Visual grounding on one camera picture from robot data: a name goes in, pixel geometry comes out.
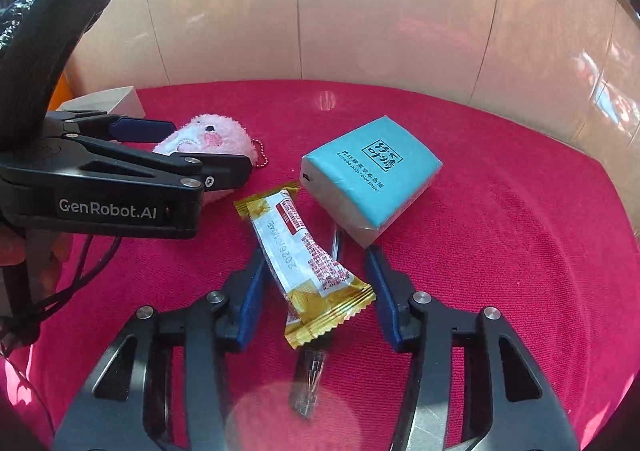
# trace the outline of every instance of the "black cable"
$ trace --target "black cable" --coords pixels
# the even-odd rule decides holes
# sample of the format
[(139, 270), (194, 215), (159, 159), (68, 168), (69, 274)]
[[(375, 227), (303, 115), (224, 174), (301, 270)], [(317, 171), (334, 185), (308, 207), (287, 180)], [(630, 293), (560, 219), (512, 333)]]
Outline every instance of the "black cable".
[[(89, 246), (93, 241), (93, 237), (87, 237), (84, 242), (84, 246), (82, 247), (82, 252), (80, 255), (80, 260), (78, 262), (78, 266), (76, 267), (76, 273), (74, 275), (74, 281), (72, 284), (61, 290), (60, 292), (42, 300), (33, 305), (27, 312), (22, 314), (20, 317), (14, 319), (7, 328), (0, 331), (0, 341), (4, 339), (4, 337), (11, 331), (19, 331), (20, 326), (25, 324), (40, 324), (44, 320), (49, 319), (53, 314), (55, 314), (58, 310), (60, 310), (66, 303), (71, 300), (72, 296), (80, 290), (82, 287), (88, 285), (94, 277), (100, 274), (104, 268), (111, 261), (116, 251), (118, 250), (120, 243), (122, 242), (122, 237), (114, 238), (111, 243), (111, 247), (102, 255), (100, 260), (94, 265), (94, 267), (88, 271), (85, 275), (77, 279), (77, 276), (82, 272), (82, 267), (84, 267), (84, 263), (86, 261), (86, 255), (89, 251)], [(13, 351), (13, 346), (10, 345), (4, 352), (4, 357), (8, 357)]]
[(78, 260), (78, 266), (76, 267), (76, 274), (74, 274), (74, 280), (72, 283), (78, 281), (81, 277), (82, 271), (84, 271), (84, 263), (86, 262), (86, 255), (89, 253), (89, 247), (94, 241), (94, 235), (89, 235), (84, 239), (84, 245), (80, 253), (80, 259)]
[(49, 424), (49, 429), (51, 430), (51, 435), (55, 436), (56, 435), (56, 428), (53, 426), (53, 419), (51, 418), (51, 412), (49, 411), (49, 408), (47, 407), (47, 405), (42, 400), (42, 397), (38, 393), (38, 390), (36, 389), (36, 387), (33, 386), (33, 383), (31, 383), (31, 381), (27, 379), (27, 374), (23, 373), (22, 370), (20, 370), (20, 368), (18, 368), (14, 364), (14, 362), (12, 362), (12, 360), (9, 359), (9, 357), (4, 355), (4, 352), (0, 352), (0, 357), (2, 357), (7, 363), (9, 363), (9, 366), (11, 366), (14, 369), (15, 373), (18, 375), (18, 377), (20, 377), (20, 380), (24, 384), (26, 384), (26, 386), (31, 390), (31, 393), (36, 398), (36, 400), (40, 403), (40, 405), (44, 409), (45, 414), (47, 415), (47, 423)]

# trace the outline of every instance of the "white curved wall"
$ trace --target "white curved wall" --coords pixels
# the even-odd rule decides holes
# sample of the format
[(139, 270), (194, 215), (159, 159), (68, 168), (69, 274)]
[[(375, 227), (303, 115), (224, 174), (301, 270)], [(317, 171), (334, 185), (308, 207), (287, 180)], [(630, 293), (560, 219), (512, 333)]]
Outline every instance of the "white curved wall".
[(616, 0), (113, 0), (78, 94), (307, 78), (487, 110), (603, 163), (640, 228), (640, 29)]

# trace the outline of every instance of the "orange object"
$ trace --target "orange object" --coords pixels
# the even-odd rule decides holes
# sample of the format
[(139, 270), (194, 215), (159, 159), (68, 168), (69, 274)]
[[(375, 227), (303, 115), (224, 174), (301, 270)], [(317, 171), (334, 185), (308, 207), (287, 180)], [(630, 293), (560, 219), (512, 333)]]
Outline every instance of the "orange object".
[(74, 95), (71, 93), (71, 87), (66, 80), (66, 76), (63, 74), (60, 76), (56, 89), (53, 91), (51, 101), (49, 101), (49, 110), (57, 110), (62, 103), (73, 98)]

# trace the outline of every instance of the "white cardboard box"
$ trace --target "white cardboard box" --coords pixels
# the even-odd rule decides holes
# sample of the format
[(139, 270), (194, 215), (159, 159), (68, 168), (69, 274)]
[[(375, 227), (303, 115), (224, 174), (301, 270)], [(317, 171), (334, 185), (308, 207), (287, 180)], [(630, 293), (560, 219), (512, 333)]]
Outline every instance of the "white cardboard box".
[(143, 119), (146, 115), (136, 89), (133, 86), (112, 88), (102, 92), (94, 92), (82, 97), (76, 97), (60, 105), (58, 110), (96, 110), (108, 114), (118, 114), (127, 117)]

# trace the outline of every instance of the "printed label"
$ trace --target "printed label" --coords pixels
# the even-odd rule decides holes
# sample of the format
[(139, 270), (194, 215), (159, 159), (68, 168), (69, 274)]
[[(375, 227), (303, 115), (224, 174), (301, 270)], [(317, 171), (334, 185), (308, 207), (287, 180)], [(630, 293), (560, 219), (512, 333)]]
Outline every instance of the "printed label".
[(302, 237), (302, 243), (311, 255), (308, 265), (320, 282), (322, 290), (330, 290), (349, 282), (351, 273), (323, 251), (309, 234)]
[(382, 171), (389, 171), (402, 162), (402, 157), (398, 152), (393, 150), (391, 146), (386, 144), (382, 139), (372, 142), (362, 149), (363, 154), (367, 155), (375, 162)]
[(276, 209), (280, 216), (284, 220), (287, 229), (289, 232), (294, 235), (296, 232), (300, 231), (305, 225), (302, 223), (302, 219), (298, 212), (293, 207), (293, 202), (290, 198), (283, 200), (282, 202), (276, 204)]
[(353, 155), (351, 155), (347, 150), (337, 152), (336, 155), (356, 174), (358, 174), (373, 191), (380, 192), (380, 190), (385, 187), (385, 184), (380, 179), (374, 177), (372, 173), (369, 173), (369, 170), (364, 166), (364, 164), (357, 158), (353, 157)]

